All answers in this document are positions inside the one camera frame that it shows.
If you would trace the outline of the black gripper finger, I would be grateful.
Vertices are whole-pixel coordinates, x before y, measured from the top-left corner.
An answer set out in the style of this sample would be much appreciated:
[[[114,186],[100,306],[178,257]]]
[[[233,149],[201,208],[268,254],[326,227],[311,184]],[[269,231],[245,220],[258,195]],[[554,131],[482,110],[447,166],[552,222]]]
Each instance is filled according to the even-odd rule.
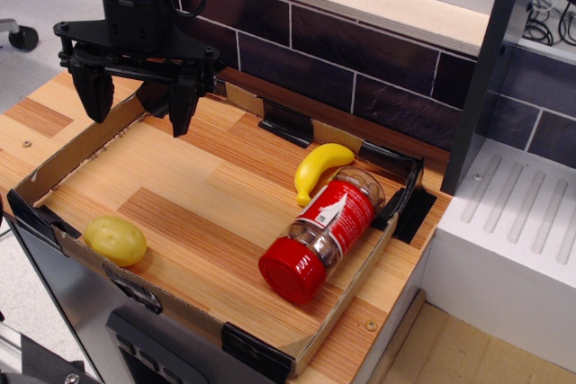
[[[96,123],[103,123],[113,103],[112,78],[99,67],[88,66],[72,59],[68,71],[87,116]]]
[[[169,119],[174,138],[188,132],[199,99],[197,81],[193,76],[180,76],[170,85]]]

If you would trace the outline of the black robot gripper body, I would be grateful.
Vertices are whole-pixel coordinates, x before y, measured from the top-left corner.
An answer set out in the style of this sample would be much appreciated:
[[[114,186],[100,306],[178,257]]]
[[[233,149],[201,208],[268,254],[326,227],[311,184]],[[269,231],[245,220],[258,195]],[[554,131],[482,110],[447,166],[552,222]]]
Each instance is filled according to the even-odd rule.
[[[215,87],[219,52],[181,31],[177,19],[193,19],[205,7],[177,8],[176,0],[103,0],[104,17],[95,21],[58,22],[60,64],[68,70],[78,59],[99,67],[111,78],[121,76],[167,86],[180,76],[193,76],[197,93]]]

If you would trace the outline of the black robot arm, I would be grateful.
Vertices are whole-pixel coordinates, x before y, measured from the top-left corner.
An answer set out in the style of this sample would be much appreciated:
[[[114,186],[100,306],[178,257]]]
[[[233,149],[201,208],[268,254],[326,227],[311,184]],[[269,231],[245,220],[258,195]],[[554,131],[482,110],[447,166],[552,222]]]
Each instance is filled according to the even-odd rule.
[[[146,110],[167,116],[174,137],[186,134],[199,99],[215,88],[219,52],[182,32],[176,17],[194,18],[204,6],[187,12],[177,10],[176,0],[103,0],[102,20],[57,23],[60,64],[88,117],[104,122],[119,76],[140,80]]]

